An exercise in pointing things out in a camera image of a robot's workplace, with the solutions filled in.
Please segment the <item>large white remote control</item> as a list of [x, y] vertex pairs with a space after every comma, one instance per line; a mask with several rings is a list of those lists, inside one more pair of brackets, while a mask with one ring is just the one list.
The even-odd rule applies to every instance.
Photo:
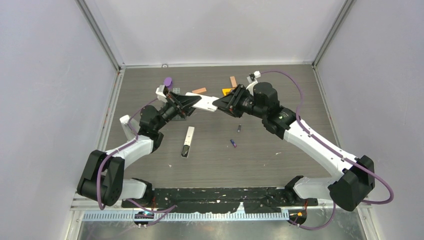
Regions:
[[215, 112], [218, 109], [217, 106], [213, 105], [213, 102], [219, 99], [218, 97], [206, 96], [192, 92], [186, 92], [185, 95], [201, 97], [201, 99], [192, 106], [195, 109], [204, 110], [208, 112]]

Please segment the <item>slim white remote control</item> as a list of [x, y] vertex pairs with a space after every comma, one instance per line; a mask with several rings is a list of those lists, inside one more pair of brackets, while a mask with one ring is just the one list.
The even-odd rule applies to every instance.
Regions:
[[188, 155], [189, 155], [194, 132], [195, 132], [195, 127], [189, 126], [188, 129], [187, 129], [186, 136], [185, 136], [184, 143], [183, 143], [183, 147], [182, 147], [182, 150], [181, 150], [181, 156], [183, 158], [187, 158]]

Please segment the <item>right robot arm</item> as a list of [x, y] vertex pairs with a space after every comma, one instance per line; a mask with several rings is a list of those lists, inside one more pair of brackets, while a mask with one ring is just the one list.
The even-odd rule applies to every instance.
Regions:
[[258, 83], [251, 89], [239, 85], [212, 104], [235, 118], [243, 114], [260, 118], [268, 132], [304, 151], [330, 174], [327, 178], [293, 178], [285, 192], [291, 205], [309, 198], [325, 199], [352, 212], [374, 189], [375, 178], [370, 174], [375, 171], [374, 161], [366, 155], [358, 158], [347, 153], [323, 139], [305, 121], [297, 121], [295, 112], [280, 104], [270, 83]]

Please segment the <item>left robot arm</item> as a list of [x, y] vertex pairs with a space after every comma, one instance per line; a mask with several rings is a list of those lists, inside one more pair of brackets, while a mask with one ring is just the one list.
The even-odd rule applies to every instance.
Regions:
[[128, 119], [133, 137], [127, 143], [108, 151], [93, 150], [89, 154], [76, 188], [80, 196], [96, 201], [101, 210], [119, 200], [134, 199], [141, 207], [148, 207], [153, 202], [148, 182], [125, 179], [124, 171], [140, 158], [155, 152], [164, 138], [160, 129], [177, 115], [190, 116], [202, 98], [170, 92], [164, 99], [165, 105], [160, 109], [148, 103], [138, 111], [139, 129], [133, 127], [132, 117]]

